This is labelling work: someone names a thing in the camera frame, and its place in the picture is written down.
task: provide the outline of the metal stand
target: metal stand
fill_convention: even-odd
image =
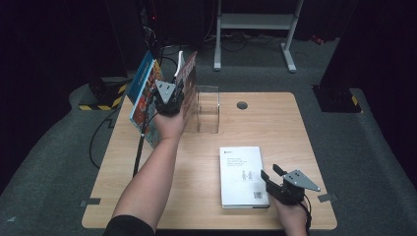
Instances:
[[[218,0],[217,7],[217,29],[214,50],[215,71],[221,70],[221,29],[257,29],[257,30],[288,30],[288,36],[285,43],[281,43],[282,53],[288,65],[290,73],[295,73],[294,61],[292,60],[289,46],[297,27],[301,7],[304,0],[298,0],[294,14],[276,15],[276,14],[222,14],[221,0]]]

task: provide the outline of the clear acrylic holder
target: clear acrylic holder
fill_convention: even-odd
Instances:
[[[185,132],[218,133],[220,100],[218,87],[196,86],[196,98],[189,108]]]

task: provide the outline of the white book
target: white book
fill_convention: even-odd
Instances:
[[[220,181],[223,208],[267,208],[269,198],[259,147],[221,147]]]

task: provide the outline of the human arm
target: human arm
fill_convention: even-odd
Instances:
[[[155,231],[171,190],[184,121],[182,111],[170,118],[157,114],[153,119],[161,140],[124,190],[112,217],[133,215]]]
[[[287,236],[307,236],[306,221],[307,214],[301,206],[288,206],[273,198],[279,221],[284,227]]]

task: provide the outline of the book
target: book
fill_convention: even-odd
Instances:
[[[196,72],[197,51],[193,52],[187,61],[184,60],[183,51],[178,52],[178,66],[174,74],[174,82],[178,86],[184,84],[184,122],[187,123],[190,117],[197,111],[197,72]]]
[[[147,120],[147,129],[145,130],[145,138],[151,147],[155,148],[160,141],[160,135],[157,131],[153,122],[152,116],[155,113],[154,99],[151,97],[151,88],[155,87],[155,81],[165,81],[162,70],[159,67],[158,62],[150,56],[151,60],[148,61],[149,56],[147,55],[144,60],[149,63],[150,70],[142,78],[142,81],[138,83],[141,86],[138,97],[135,99],[135,104],[131,111],[130,120],[135,127],[142,132],[144,122]],[[147,103],[149,102],[148,113],[146,114]]]
[[[259,147],[220,148],[220,186],[223,208],[267,208],[269,198]]]
[[[131,100],[133,104],[136,103],[136,99],[139,98],[139,94],[144,89],[145,80],[148,78],[150,68],[153,65],[152,61],[153,61],[153,56],[150,53],[150,51],[148,51],[145,54],[144,59],[142,60],[141,65],[139,66],[135,74],[135,77],[133,78],[132,82],[129,85],[127,96],[129,97],[129,99]]]
[[[190,107],[197,107],[196,99],[196,55],[194,52],[187,61],[184,60],[183,52],[178,53],[178,66],[177,71],[174,74],[174,80],[177,86],[182,82],[184,84],[184,100],[182,106],[184,106],[184,123],[187,123],[189,117],[196,108],[190,109]],[[151,97],[150,89],[155,89],[155,81],[166,82],[162,70],[159,67],[158,62],[153,59],[150,52],[145,55],[131,87],[128,91],[128,97],[134,103],[133,109],[130,114],[130,120],[135,127],[142,132],[144,122],[148,118],[147,129],[145,130],[145,138],[151,147],[155,148],[160,141],[160,134],[158,133],[153,120],[151,119],[155,114],[154,97]],[[149,110],[146,114],[147,103],[149,102]]]

